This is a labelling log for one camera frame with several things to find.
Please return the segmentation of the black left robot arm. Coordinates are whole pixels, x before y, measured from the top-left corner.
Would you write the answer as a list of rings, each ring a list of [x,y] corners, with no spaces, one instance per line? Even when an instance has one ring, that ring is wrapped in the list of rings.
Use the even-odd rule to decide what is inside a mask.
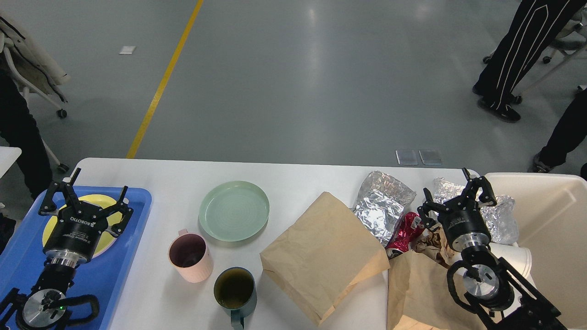
[[[128,186],[107,207],[81,201],[74,184],[81,169],[69,181],[54,181],[46,190],[39,215],[57,218],[43,248],[44,269],[29,294],[12,288],[1,301],[1,328],[15,318],[21,330],[64,330],[89,323],[98,317],[100,303],[95,295],[67,297],[77,268],[92,261],[104,233],[113,238],[124,233],[133,209],[124,201]]]

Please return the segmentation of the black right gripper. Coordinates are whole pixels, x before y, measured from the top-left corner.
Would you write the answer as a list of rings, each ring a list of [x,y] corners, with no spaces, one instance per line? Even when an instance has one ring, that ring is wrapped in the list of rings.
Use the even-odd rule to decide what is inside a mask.
[[[480,208],[495,207],[498,202],[493,193],[491,183],[484,177],[472,177],[466,168],[462,168],[467,184],[462,190],[462,206],[449,208],[433,201],[432,193],[423,188],[424,203],[417,207],[424,228],[436,231],[442,224],[443,232],[449,247],[455,252],[480,251],[489,253],[491,234],[486,226]],[[429,213],[439,213],[438,220],[432,219]]]

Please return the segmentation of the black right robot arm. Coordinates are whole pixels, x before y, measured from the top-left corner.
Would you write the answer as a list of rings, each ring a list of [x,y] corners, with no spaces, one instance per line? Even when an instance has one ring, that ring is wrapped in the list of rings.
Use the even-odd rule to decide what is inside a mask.
[[[491,234],[480,209],[497,205],[490,182],[471,177],[459,196],[442,204],[426,197],[417,211],[424,227],[442,228],[449,248],[461,254],[447,271],[452,299],[476,314],[488,330],[564,330],[560,311],[503,257],[490,249]]]

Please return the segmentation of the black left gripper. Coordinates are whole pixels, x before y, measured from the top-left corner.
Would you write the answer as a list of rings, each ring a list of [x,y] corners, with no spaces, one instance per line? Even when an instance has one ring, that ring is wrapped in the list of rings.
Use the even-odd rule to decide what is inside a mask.
[[[133,215],[134,209],[124,202],[128,186],[123,186],[119,199],[109,207],[81,203],[73,189],[80,172],[81,168],[76,168],[68,182],[51,182],[39,207],[39,215],[57,216],[57,224],[43,247],[48,264],[78,266],[92,261],[101,234],[119,237]],[[53,202],[56,193],[61,193],[66,202],[61,210]],[[109,225],[107,217],[115,213],[120,213],[122,218],[119,223]]]

